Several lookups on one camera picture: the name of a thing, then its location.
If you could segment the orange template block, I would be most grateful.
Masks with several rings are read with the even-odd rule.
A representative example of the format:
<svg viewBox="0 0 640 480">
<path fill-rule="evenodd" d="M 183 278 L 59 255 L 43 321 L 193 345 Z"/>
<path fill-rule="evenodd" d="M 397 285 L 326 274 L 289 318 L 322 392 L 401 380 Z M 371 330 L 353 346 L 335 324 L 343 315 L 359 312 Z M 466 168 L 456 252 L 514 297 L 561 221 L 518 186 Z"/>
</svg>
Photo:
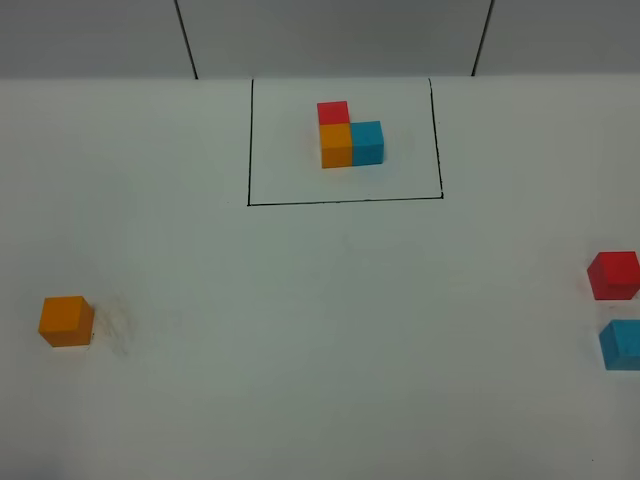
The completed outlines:
<svg viewBox="0 0 640 480">
<path fill-rule="evenodd" d="M 349 123 L 320 125 L 321 165 L 323 169 L 351 167 L 353 141 Z"/>
</svg>

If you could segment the blue template block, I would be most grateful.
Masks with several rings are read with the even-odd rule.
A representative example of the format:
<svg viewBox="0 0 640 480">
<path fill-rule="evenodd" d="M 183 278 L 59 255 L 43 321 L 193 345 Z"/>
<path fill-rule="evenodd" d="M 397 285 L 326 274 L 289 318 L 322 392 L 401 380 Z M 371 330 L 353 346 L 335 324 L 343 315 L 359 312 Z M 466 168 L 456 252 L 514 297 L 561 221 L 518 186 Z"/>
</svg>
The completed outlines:
<svg viewBox="0 0 640 480">
<path fill-rule="evenodd" d="M 380 121 L 352 122 L 353 166 L 382 164 L 384 136 Z"/>
</svg>

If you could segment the red template block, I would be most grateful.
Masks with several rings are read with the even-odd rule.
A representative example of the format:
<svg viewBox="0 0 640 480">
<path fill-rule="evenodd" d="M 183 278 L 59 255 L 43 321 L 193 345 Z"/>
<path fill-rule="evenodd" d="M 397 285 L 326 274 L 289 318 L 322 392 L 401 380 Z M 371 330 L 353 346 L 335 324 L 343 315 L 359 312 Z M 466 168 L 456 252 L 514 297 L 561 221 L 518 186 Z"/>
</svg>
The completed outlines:
<svg viewBox="0 0 640 480">
<path fill-rule="evenodd" d="M 317 104 L 320 125 L 348 124 L 350 122 L 346 101 L 320 102 Z"/>
</svg>

